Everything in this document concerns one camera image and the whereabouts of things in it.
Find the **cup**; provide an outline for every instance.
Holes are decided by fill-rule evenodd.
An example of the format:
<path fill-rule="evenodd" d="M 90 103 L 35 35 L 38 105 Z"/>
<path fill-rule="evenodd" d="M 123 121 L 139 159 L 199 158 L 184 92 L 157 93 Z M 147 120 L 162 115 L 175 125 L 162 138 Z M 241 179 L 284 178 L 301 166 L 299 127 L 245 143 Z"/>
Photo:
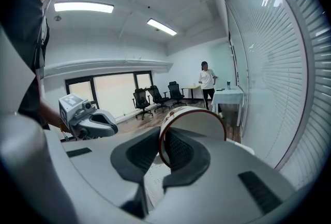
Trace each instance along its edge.
<path fill-rule="evenodd" d="M 170 167 L 170 162 L 164 148 L 164 141 L 166 140 L 166 132 L 171 127 L 192 131 L 224 141 L 227 140 L 227 131 L 224 122 L 218 114 L 198 107 L 177 107 L 166 115 L 160 130 L 159 155 L 168 167 Z"/>

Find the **brown rim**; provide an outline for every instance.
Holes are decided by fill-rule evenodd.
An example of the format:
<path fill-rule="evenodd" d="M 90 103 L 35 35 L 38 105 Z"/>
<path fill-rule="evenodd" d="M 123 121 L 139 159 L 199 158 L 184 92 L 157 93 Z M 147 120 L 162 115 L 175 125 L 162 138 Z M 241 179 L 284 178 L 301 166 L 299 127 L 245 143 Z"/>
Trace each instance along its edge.
<path fill-rule="evenodd" d="M 214 117 L 216 117 L 222 124 L 222 127 L 223 127 L 223 130 L 224 130 L 224 141 L 227 140 L 227 130 L 225 129 L 225 125 L 224 125 L 224 122 L 223 120 L 219 117 L 219 115 L 215 114 L 214 112 L 210 112 L 210 111 L 207 111 L 205 109 L 196 109 L 196 110 L 192 110 L 192 111 L 187 111 L 187 112 L 184 112 L 182 114 L 180 114 L 179 116 L 175 117 L 174 119 L 172 119 L 172 121 L 170 121 L 169 124 L 167 124 L 167 126 L 164 128 L 160 138 L 159 138 L 159 155 L 160 155 L 160 158 L 161 160 L 163 161 L 163 163 L 165 165 L 167 165 L 169 168 L 170 168 L 170 165 L 166 162 L 166 160 L 164 159 L 163 155 L 162 155 L 162 142 L 163 142 L 163 139 L 164 139 L 164 136 L 166 135 L 166 131 L 168 130 L 168 128 L 178 119 L 180 118 L 181 116 L 183 115 L 186 115 L 188 113 L 196 113 L 196 112 L 204 112 L 204 113 L 208 113 L 208 114 L 212 114 Z"/>

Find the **white ceiling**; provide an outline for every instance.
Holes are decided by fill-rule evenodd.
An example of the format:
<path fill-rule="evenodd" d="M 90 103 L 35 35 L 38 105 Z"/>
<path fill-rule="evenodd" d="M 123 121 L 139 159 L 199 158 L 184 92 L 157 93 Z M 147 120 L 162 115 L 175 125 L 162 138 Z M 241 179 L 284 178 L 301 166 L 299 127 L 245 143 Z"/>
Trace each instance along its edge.
<path fill-rule="evenodd" d="M 54 3 L 60 1 L 92 1 L 114 5 L 112 13 L 65 11 L 56 13 Z M 55 21 L 56 15 L 61 21 Z M 216 0 L 53 0 L 47 12 L 51 29 L 99 29 L 112 31 L 118 38 L 123 33 L 169 44 L 176 37 L 185 37 L 193 27 L 200 23 L 219 20 Z M 156 31 L 147 24 L 153 18 L 178 32 L 170 36 Z"/>

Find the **wooden floor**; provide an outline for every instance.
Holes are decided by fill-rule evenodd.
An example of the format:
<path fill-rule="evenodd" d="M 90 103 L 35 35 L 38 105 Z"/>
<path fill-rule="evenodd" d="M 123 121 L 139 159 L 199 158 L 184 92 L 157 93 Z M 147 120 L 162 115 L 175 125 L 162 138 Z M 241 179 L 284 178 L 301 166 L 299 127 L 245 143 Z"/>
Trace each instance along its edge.
<path fill-rule="evenodd" d="M 204 108 L 204 103 L 202 100 L 197 101 L 197 103 L 192 104 L 190 100 L 184 100 L 184 102 L 187 103 L 188 106 L 194 106 L 199 108 Z M 168 101 L 167 105 L 172 105 L 172 101 Z M 211 102 L 208 102 L 209 109 L 212 109 Z M 238 143 L 241 143 L 241 137 L 240 137 L 240 128 L 236 126 L 237 123 L 237 105 L 232 104 L 222 104 L 222 112 L 224 116 L 224 122 L 227 129 L 227 138 L 234 140 Z M 169 110 L 164 110 L 164 113 L 162 113 L 162 109 L 156 110 L 156 113 L 153 112 L 154 117 L 151 115 L 145 115 L 144 120 L 141 120 L 141 115 L 138 116 L 138 119 L 135 117 L 132 117 L 124 122 L 121 122 L 117 124 L 118 126 L 118 133 L 128 133 L 133 132 L 139 129 L 145 129 L 148 127 L 155 127 L 160 126 L 163 119 L 167 115 Z"/>

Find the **black office chair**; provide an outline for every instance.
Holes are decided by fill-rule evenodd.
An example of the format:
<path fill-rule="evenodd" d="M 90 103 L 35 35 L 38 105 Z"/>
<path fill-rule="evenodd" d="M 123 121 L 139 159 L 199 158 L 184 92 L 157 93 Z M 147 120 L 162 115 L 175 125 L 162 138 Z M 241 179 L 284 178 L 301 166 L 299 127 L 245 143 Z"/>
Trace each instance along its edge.
<path fill-rule="evenodd" d="M 155 108 L 154 113 L 156 112 L 157 109 L 162 108 L 162 113 L 164 112 L 163 108 L 171 108 L 170 106 L 166 106 L 164 103 L 169 101 L 169 97 L 166 97 L 167 92 L 164 93 L 164 97 L 160 95 L 159 89 L 153 85 L 148 89 L 149 93 L 153 97 L 153 102 L 154 103 L 159 103 L 160 105 Z"/>
<path fill-rule="evenodd" d="M 146 107 L 150 106 L 151 104 L 149 102 L 147 102 L 146 100 L 146 91 L 144 89 L 136 89 L 134 91 L 134 99 L 136 100 L 136 102 L 134 103 L 134 99 L 133 100 L 133 104 L 134 104 L 134 108 L 138 108 L 138 109 L 142 109 L 143 111 L 139 114 L 136 115 L 136 118 L 138 118 L 138 115 L 143 115 L 142 120 L 144 120 L 144 115 L 145 114 L 152 114 L 151 110 L 147 110 Z"/>
<path fill-rule="evenodd" d="M 182 88 L 182 94 L 180 94 L 179 85 L 177 84 L 177 82 L 175 81 L 169 82 L 168 88 L 170 91 L 170 98 L 177 101 L 172 104 L 172 107 L 175 106 L 176 104 L 187 105 L 186 103 L 180 101 L 185 97 L 184 89 Z"/>

